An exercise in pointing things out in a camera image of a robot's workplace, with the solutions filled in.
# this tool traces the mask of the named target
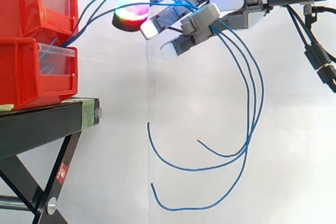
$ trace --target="bolt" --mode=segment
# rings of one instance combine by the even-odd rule
[[[103,116],[103,110],[101,108],[96,108],[95,109],[95,118],[101,119]]]
[[[57,210],[57,199],[55,197],[51,198],[47,204],[47,213],[53,215]]]

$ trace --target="robotic hand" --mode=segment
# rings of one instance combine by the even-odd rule
[[[311,24],[317,21],[317,13],[322,12],[319,7],[314,7],[316,1],[324,0],[187,0],[193,5],[200,7],[198,11],[190,13],[185,7],[170,6],[148,19],[141,26],[141,31],[146,39],[151,39],[170,28],[171,25],[181,20],[183,34],[167,42],[162,46],[165,58],[177,57],[190,48],[208,40],[214,36],[210,25],[215,26],[219,31],[224,30],[218,22],[220,19],[233,30],[248,29],[258,23],[260,19],[268,14],[274,6],[285,6],[288,8],[291,18],[305,44],[305,54],[319,75],[323,83],[326,83],[336,93],[336,70],[331,61],[336,58],[327,53],[318,43],[310,28]],[[306,24],[300,19],[290,4],[301,3],[304,5]],[[222,12],[231,13],[222,16]],[[305,38],[297,24],[299,21],[311,40],[311,44]]]

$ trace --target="white backdrop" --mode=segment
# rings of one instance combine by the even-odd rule
[[[80,9],[89,1],[79,0]],[[335,1],[325,4],[335,6]],[[319,20],[316,36],[336,52],[336,17],[322,14]],[[231,56],[213,38],[165,61],[159,47],[176,34],[146,44],[140,33],[124,33],[110,23],[111,17],[100,19],[75,43],[79,94],[100,98],[104,115],[100,125],[83,133],[60,195],[59,209],[69,223],[335,223],[335,96],[306,60],[285,9],[276,8],[255,28],[239,33],[264,74],[265,109],[241,182],[222,204],[202,212],[162,210],[149,183],[169,207],[208,205],[229,188],[241,161],[199,174],[174,170],[149,149],[146,123],[151,120],[156,146],[172,163],[222,163],[195,141],[221,153],[244,141],[245,90]],[[150,82],[148,72],[155,74]],[[154,88],[155,95],[148,95]],[[20,156],[42,186],[60,145]],[[3,184],[0,189],[9,192]],[[31,219],[27,213],[0,211],[1,224]]]

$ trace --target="cable connector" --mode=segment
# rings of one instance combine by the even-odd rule
[[[318,43],[312,43],[304,53],[316,70],[323,83],[336,93],[336,69],[325,49]]]

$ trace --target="red storage bin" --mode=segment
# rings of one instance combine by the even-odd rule
[[[0,37],[32,37],[59,46],[78,21],[77,0],[0,0]]]
[[[58,104],[78,92],[77,50],[0,38],[0,87],[0,108]]]

